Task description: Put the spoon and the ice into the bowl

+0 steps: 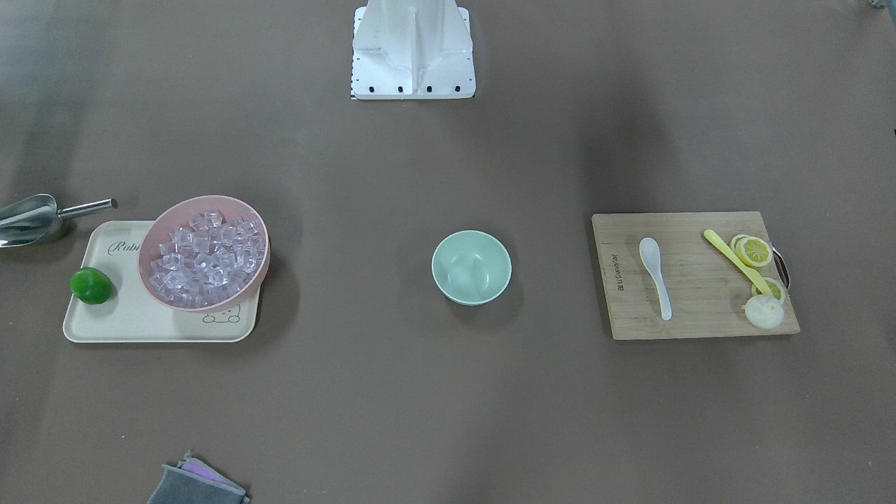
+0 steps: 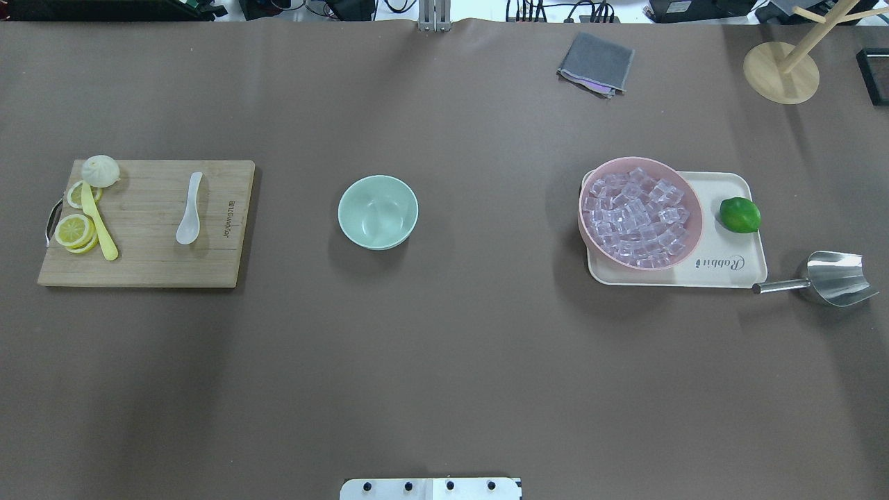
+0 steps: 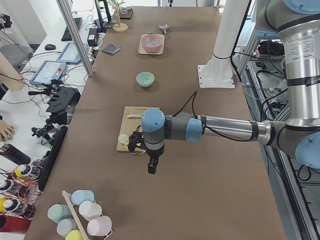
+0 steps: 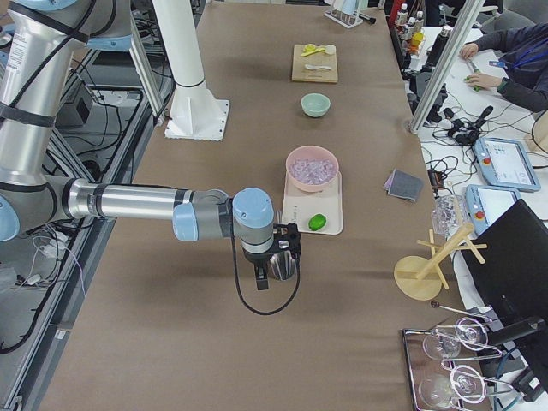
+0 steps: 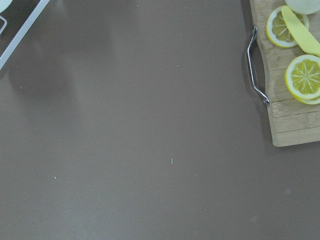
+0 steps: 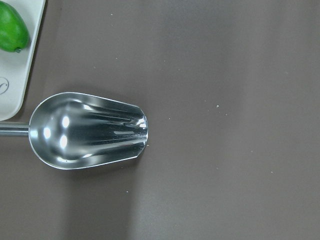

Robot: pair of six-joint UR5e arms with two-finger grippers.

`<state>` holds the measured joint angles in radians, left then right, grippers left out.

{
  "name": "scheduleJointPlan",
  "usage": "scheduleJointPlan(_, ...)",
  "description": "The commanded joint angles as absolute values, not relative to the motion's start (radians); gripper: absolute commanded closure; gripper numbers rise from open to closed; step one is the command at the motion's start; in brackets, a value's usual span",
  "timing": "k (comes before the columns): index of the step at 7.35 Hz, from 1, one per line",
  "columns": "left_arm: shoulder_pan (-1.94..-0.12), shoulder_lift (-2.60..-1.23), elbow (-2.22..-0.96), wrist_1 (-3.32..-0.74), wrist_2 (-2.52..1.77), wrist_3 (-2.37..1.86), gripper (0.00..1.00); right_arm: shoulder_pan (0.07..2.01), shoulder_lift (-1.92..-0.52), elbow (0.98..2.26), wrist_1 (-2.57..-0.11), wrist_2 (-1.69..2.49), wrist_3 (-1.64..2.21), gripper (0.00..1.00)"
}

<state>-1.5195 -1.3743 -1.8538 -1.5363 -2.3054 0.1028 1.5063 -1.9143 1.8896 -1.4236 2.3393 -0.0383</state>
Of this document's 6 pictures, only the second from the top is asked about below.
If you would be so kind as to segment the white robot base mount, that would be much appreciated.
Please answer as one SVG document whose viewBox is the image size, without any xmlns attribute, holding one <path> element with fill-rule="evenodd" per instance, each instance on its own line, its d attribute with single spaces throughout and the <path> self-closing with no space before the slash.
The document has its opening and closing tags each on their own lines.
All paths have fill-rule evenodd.
<svg viewBox="0 0 889 500">
<path fill-rule="evenodd" d="M 520 478 L 428 477 L 353 478 L 343 483 L 340 499 L 522 499 Z"/>
</svg>

